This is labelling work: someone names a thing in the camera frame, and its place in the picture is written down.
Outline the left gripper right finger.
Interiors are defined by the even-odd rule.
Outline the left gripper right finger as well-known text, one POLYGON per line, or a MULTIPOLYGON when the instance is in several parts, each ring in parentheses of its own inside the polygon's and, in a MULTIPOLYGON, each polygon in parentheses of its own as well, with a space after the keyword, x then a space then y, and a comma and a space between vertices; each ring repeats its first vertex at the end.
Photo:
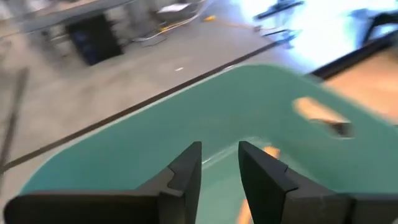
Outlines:
POLYGON ((335 192, 247 141, 238 159, 254 224, 398 224, 398 194, 335 192))

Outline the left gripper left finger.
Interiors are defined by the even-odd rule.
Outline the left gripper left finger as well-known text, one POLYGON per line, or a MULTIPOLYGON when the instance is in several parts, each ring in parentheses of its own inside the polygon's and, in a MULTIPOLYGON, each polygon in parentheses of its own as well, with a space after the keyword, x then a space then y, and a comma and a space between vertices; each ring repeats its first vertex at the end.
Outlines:
POLYGON ((195 224, 202 144, 193 142, 134 190, 35 191, 12 198, 5 224, 195 224))

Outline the orange-handled fork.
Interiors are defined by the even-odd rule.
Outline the orange-handled fork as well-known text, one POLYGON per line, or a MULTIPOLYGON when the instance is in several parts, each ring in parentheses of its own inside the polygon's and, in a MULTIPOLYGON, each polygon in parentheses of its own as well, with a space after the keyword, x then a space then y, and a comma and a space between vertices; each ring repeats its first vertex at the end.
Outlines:
MULTIPOLYGON (((263 151, 276 159, 279 158, 280 151, 277 148, 267 146, 263 149, 263 151)), ((251 222, 252 222, 252 216, 248 205, 248 201, 244 199, 241 204, 236 224, 251 224, 251 222)))

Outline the teal plastic bin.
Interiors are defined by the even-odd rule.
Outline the teal plastic bin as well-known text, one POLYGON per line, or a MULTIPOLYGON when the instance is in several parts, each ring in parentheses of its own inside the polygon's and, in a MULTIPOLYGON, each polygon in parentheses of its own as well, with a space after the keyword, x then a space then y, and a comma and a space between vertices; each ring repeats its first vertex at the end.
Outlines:
POLYGON ((239 142, 338 193, 398 194, 398 128, 275 65, 243 65, 164 98, 64 149, 19 195, 134 190, 202 144, 195 224, 236 224, 246 198, 239 142))

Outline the black cabinet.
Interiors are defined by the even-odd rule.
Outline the black cabinet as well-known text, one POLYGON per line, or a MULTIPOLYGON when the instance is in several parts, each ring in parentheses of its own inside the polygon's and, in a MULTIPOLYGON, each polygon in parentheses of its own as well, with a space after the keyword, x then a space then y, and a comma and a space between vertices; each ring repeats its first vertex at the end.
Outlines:
POLYGON ((78 55, 89 66, 123 54, 103 13, 71 20, 65 23, 65 31, 78 55))

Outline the dark metal floor bar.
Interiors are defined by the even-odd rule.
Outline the dark metal floor bar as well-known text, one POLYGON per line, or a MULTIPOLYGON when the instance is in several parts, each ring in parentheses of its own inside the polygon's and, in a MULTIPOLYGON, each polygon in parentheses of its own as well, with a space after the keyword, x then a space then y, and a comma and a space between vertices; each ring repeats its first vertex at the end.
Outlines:
POLYGON ((254 19, 258 21, 261 19, 265 19, 282 11, 286 11, 293 7, 300 6, 304 4, 304 2, 304 0, 277 0, 277 2, 270 6, 267 11, 264 11, 254 16, 254 19))

